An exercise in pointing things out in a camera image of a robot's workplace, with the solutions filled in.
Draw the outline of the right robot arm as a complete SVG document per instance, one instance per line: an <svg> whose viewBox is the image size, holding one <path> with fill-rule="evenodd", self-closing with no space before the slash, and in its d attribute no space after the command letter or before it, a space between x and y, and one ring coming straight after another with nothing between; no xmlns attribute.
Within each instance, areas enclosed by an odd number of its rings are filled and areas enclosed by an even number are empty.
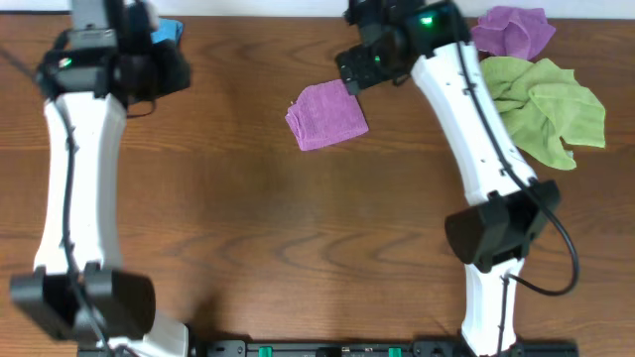
<svg viewBox="0 0 635 357"><path fill-rule="evenodd" d="M351 1L343 14L360 45L339 54L352 95L410 77L427 97L461 175L468 207L444 222L447 242L464 265L465 318L460 342L417 344L420 356L574 356L575 346L521 341L513 327L516 276L547 217L557 186L538 182L510 139L489 95L478 53L457 6L449 1Z"/></svg>

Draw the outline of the purple microfiber cloth with label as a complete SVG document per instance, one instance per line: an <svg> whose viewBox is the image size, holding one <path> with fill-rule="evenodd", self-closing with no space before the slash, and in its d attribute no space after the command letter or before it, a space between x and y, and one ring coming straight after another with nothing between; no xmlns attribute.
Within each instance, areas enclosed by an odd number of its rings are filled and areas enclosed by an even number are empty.
<svg viewBox="0 0 635 357"><path fill-rule="evenodd" d="M312 151L369 131L362 109L341 79L306 87L285 119L301 151Z"/></svg>

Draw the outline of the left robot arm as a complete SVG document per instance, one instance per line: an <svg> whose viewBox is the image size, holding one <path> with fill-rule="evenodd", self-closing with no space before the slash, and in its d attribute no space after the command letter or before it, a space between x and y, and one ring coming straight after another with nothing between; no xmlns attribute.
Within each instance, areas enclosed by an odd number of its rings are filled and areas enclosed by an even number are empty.
<svg viewBox="0 0 635 357"><path fill-rule="evenodd" d="M116 206L129 107L188 88L190 67L175 40L154 40L161 21L148 2L74 1L70 14L35 73L50 143L46 221L11 301L81 356L186 356L187 326L157 311L148 277L122 267Z"/></svg>

